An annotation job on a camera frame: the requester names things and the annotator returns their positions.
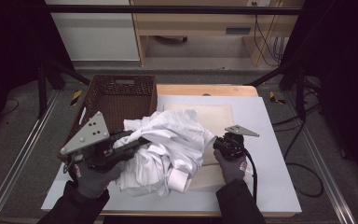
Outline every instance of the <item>crumpled white fabric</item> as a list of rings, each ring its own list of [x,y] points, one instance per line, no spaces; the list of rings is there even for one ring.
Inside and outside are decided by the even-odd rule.
[[[114,147],[121,147],[141,136],[151,141],[127,161],[116,181],[120,190],[131,196],[151,192],[167,196],[171,192],[168,181],[172,169],[188,174],[187,181],[191,181],[202,166],[205,148],[216,137],[200,125],[197,111],[193,109],[157,111],[143,119],[124,120],[124,126],[126,131],[133,130],[134,133],[117,140]]]

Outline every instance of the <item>gloved hand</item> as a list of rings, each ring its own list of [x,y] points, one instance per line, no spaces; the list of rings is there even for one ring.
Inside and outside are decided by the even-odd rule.
[[[213,154],[222,168],[223,178],[225,179],[226,184],[234,179],[242,180],[245,177],[247,166],[245,156],[239,157],[233,161],[228,161],[222,156],[219,149],[215,149]]]
[[[78,182],[77,190],[88,198],[98,198],[107,188],[109,182],[120,177],[120,173],[124,170],[124,165],[125,162],[121,161],[109,172],[102,174],[87,168],[83,161],[75,164],[73,169],[75,169],[74,172]]]

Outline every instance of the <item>wicker basket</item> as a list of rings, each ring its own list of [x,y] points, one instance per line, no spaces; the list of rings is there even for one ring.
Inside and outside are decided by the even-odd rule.
[[[79,124],[83,109],[86,113]],[[124,119],[141,119],[157,109],[155,76],[95,75],[82,102],[65,144],[98,111],[110,133],[124,128]]]

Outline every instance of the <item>white tabletop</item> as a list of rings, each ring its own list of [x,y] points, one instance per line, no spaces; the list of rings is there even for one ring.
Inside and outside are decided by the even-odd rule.
[[[260,97],[244,96],[188,96],[159,95],[158,111],[164,104],[231,105],[235,124],[239,124],[259,137],[244,136],[245,147],[255,162],[258,174],[257,206],[265,217],[290,217],[301,212],[291,178],[284,163],[280,147],[273,132],[267,109]],[[48,196],[42,205],[49,210],[61,197],[69,175],[58,171]],[[245,177],[253,192],[253,178]],[[172,191],[161,197],[151,193],[131,197],[120,192],[115,183],[109,185],[111,199],[103,209],[103,215],[127,216],[220,216],[215,192],[219,188],[188,190],[186,193]]]

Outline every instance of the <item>person's arm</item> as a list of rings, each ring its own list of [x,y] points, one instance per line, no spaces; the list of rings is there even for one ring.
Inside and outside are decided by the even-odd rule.
[[[68,181],[61,198],[37,224],[93,224],[108,201],[108,190],[96,199],[88,198],[78,192],[75,182]]]
[[[216,192],[223,223],[265,224],[266,220],[258,209],[243,178],[246,158],[227,161],[218,149],[213,152],[222,168],[225,186]]]
[[[223,223],[266,223],[243,180],[234,179],[216,192]]]
[[[93,224],[109,201],[107,184],[120,177],[122,167],[117,164],[107,173],[90,170],[82,161],[75,164],[63,195],[37,224]]]

